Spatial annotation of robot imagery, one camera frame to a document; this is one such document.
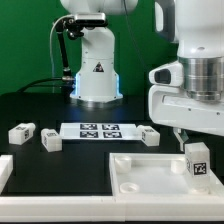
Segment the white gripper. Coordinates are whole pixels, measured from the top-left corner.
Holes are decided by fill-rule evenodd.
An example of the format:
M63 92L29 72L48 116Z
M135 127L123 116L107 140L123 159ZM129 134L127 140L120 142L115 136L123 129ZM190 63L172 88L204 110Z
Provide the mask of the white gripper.
M182 88L183 66L178 61L150 71L149 81L149 116L156 124L174 127L182 152L189 139L185 130L224 136L224 99L203 102L190 98Z

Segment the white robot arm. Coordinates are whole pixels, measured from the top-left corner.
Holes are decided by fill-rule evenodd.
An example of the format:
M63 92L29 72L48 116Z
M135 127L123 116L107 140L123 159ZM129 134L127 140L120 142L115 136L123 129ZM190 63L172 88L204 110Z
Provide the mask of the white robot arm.
M66 29L81 34L82 65L71 97L87 104L121 97L108 15L133 11L138 0L60 0ZM149 72L151 120L224 136L224 0L154 0L156 32L177 43L177 60Z

